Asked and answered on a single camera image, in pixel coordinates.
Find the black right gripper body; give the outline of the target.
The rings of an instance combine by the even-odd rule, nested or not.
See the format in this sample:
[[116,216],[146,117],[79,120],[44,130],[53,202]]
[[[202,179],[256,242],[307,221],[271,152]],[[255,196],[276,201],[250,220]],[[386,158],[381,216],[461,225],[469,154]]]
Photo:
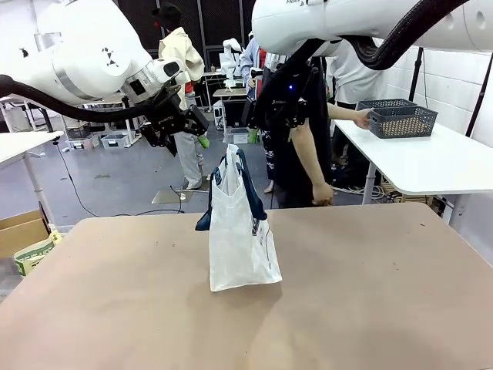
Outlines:
[[271,115],[280,111],[281,116],[287,113],[287,107],[303,98],[305,90],[305,75],[301,73],[283,75],[281,72],[271,73],[265,81],[257,106],[261,116]]

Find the person's left hand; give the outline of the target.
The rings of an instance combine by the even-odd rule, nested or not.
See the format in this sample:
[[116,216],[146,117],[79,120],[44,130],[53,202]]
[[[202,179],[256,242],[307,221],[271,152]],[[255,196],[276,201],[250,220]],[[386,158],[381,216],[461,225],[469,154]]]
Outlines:
[[363,130],[368,130],[370,125],[370,115],[373,109],[362,109],[354,113],[353,121],[354,123]]

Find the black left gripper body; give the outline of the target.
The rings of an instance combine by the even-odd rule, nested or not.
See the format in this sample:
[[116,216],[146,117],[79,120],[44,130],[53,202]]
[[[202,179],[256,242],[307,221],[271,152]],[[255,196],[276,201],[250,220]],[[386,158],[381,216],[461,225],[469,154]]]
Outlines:
[[144,116],[150,123],[163,127],[168,134],[183,131],[188,122],[184,110],[180,108],[181,100],[178,96],[180,90],[181,86],[164,86],[147,101],[149,110]]

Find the person's right hand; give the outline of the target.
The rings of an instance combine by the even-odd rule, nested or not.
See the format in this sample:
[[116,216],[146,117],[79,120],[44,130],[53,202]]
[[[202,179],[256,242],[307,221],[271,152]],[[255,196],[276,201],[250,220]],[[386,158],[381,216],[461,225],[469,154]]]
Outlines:
[[313,205],[316,207],[332,206],[334,202],[334,191],[328,183],[317,183],[313,185]]

